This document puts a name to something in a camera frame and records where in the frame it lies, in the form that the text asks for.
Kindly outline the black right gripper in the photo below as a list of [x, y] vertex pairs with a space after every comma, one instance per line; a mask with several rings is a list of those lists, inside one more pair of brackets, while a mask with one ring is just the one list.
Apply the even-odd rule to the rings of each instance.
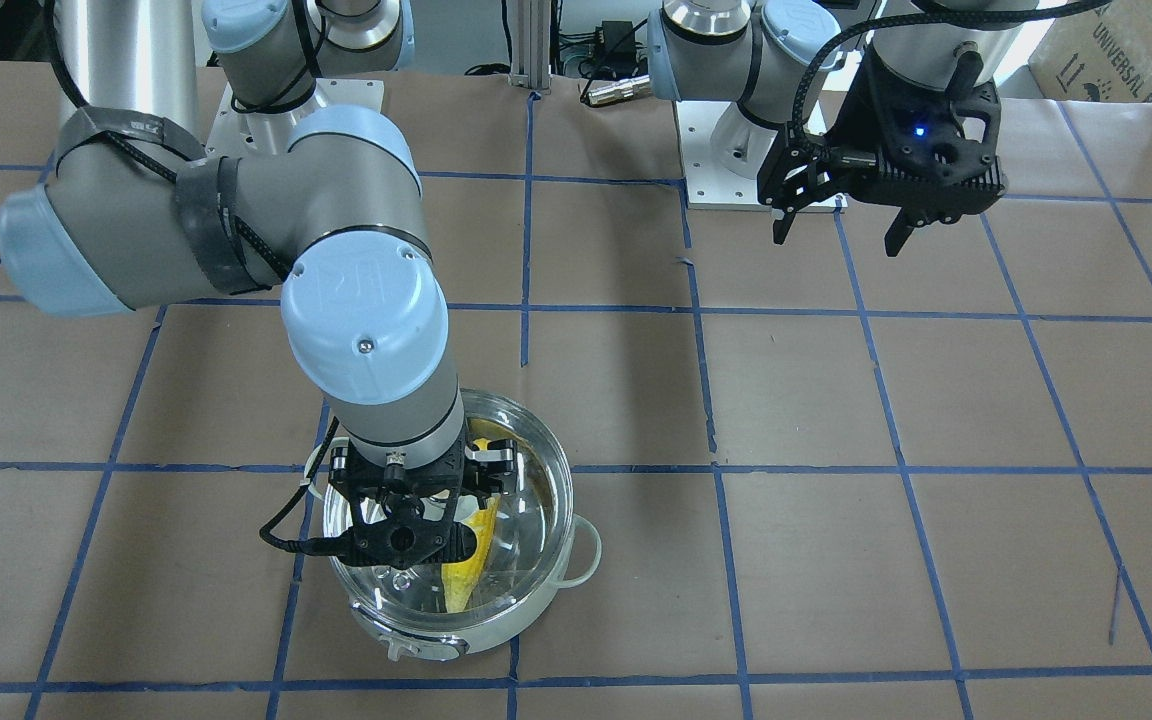
[[[372, 464], [349, 439], [335, 439], [328, 452], [329, 487], [326, 487], [326, 529], [344, 530], [385, 518], [385, 501], [416, 498], [420, 520], [440, 521], [450, 515], [452, 526], [468, 530], [472, 498], [513, 495], [518, 488], [516, 439], [477, 438], [454, 442], [442, 457], [420, 468]], [[461, 487], [463, 495], [456, 495]]]

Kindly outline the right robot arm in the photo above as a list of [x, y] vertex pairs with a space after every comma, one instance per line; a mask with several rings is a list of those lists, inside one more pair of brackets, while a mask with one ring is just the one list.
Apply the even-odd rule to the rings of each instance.
[[252, 149], [206, 147], [185, 1], [46, 1], [67, 114], [56, 168], [0, 209], [0, 259], [56, 316], [282, 287], [294, 359], [380, 497], [486, 498], [511, 454], [475, 446], [425, 240], [422, 183], [380, 111], [329, 81], [410, 47], [399, 1], [206, 1], [200, 18]]

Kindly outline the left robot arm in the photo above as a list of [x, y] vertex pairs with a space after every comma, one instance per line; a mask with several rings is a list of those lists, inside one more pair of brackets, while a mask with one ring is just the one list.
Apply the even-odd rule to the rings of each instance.
[[646, 18], [652, 92], [727, 105], [727, 143], [781, 245], [842, 195], [896, 211], [884, 251], [982, 214], [1009, 187], [993, 79], [1034, 1], [882, 1], [842, 26], [814, 1], [664, 1]]

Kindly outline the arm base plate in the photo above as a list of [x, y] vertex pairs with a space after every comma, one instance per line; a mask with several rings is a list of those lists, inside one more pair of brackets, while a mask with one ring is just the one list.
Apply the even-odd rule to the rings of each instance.
[[774, 129], [751, 123], [736, 103], [675, 104], [679, 150], [691, 209], [759, 211], [756, 173], [761, 168]]
[[228, 85], [220, 96], [204, 147], [210, 158], [279, 154], [287, 150], [293, 129], [314, 111], [340, 104], [381, 111], [385, 94], [387, 91], [379, 79], [317, 79], [314, 92], [297, 108], [278, 114], [238, 113]]

